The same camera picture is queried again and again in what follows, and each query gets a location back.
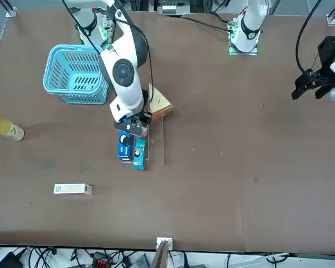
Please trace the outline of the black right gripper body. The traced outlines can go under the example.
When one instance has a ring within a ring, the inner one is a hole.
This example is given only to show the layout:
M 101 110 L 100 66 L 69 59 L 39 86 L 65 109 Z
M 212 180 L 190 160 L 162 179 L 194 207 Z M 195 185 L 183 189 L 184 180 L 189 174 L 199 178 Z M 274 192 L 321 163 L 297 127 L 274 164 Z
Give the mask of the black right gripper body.
M 144 109 L 139 114 L 131 117 L 131 125 L 135 127 L 148 128 L 151 121 L 152 121 L 152 113 Z

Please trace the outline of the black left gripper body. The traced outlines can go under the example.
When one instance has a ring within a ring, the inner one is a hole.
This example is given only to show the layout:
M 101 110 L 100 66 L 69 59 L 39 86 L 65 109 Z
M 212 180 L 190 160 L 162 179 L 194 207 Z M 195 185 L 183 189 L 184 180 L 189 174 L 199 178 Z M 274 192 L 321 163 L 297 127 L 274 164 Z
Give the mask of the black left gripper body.
M 318 71 L 335 71 L 335 36 L 326 36 L 318 45 L 321 68 Z

